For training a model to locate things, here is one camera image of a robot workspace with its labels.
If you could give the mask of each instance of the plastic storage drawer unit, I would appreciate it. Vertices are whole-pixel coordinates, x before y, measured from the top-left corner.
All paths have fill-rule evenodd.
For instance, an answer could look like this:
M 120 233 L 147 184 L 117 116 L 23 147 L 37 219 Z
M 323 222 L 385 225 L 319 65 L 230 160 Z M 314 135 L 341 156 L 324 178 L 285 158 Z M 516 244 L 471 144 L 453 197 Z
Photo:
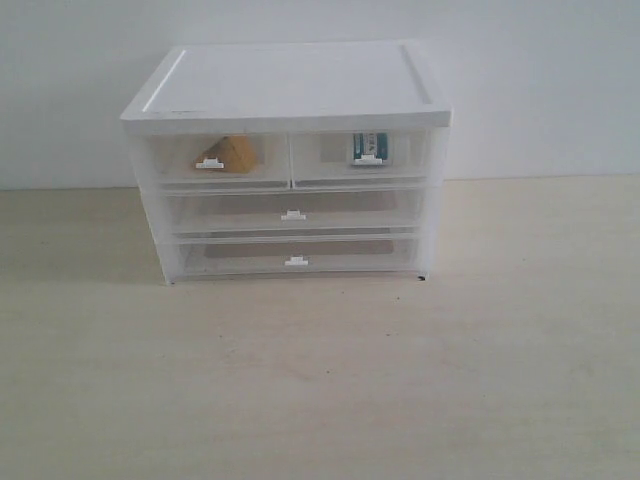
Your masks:
M 419 42 L 176 47 L 121 118 L 168 283 L 429 274 L 451 108 Z

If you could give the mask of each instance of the white top panel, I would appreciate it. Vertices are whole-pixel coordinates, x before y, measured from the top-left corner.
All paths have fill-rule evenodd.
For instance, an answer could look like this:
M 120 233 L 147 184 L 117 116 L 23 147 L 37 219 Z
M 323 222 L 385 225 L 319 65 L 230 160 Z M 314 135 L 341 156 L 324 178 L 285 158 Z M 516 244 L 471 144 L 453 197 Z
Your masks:
M 122 118 L 138 133 L 325 131 L 446 126 L 450 109 L 414 42 L 198 45 L 173 49 Z

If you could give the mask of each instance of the drawer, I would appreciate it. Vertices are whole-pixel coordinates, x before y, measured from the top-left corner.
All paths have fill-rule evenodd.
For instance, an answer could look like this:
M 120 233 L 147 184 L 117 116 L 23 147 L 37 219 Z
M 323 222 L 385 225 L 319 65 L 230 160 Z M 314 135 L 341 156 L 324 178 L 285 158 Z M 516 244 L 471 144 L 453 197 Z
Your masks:
M 380 152 L 367 155 L 367 161 L 357 153 L 362 137 L 352 132 L 291 135 L 294 188 L 438 183 L 432 167 L 440 158 L 431 154 L 431 131 L 374 132 L 364 138 L 372 138 Z
M 409 227 L 431 190 L 160 197 L 178 236 L 215 231 Z
M 177 249 L 170 277 L 247 273 L 413 270 L 416 239 L 367 239 L 262 244 L 159 245 Z
M 210 192 L 290 188 L 289 143 L 286 135 L 251 135 L 249 144 L 256 161 L 247 173 L 231 173 L 210 165 L 196 168 L 198 157 L 222 135 L 173 135 L 144 137 L 134 162 L 140 186 L 153 190 Z

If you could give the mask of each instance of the transparent drawer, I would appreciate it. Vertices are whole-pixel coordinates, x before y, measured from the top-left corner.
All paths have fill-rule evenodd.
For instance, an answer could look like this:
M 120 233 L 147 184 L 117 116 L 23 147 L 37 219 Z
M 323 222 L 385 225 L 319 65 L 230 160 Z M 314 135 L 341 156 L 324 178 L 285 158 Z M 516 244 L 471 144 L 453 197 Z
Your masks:
M 159 245 L 177 253 L 171 279 L 208 275 L 413 270 L 416 239 Z
M 183 236 L 215 231 L 416 226 L 424 189 L 254 195 L 176 195 L 170 228 Z
M 240 145 L 244 150 L 229 142 L 230 138 L 243 142 Z M 226 165 L 225 161 L 216 160 L 215 155 L 203 155 L 222 140 L 226 141 L 226 155 L 234 155 Z M 198 192 L 290 187 L 286 135 L 152 136 L 139 140 L 138 147 L 143 154 L 133 155 L 134 167 L 143 190 Z M 250 152 L 250 162 L 239 161 L 247 156 L 241 157 L 237 152 L 244 151 Z
M 293 185 L 339 188 L 425 182 L 432 173 L 431 162 L 437 161 L 431 155 L 431 134 L 422 130 L 291 135 Z

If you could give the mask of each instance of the white wall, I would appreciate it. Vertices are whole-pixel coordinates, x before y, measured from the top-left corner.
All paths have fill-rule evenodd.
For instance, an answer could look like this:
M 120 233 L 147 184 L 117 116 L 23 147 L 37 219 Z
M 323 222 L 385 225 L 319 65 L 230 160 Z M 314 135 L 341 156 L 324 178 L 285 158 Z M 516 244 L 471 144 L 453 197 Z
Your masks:
M 173 44 L 414 37 L 448 176 L 640 172 L 634 0 L 2 0 L 0 188 L 133 185 L 118 117 Z

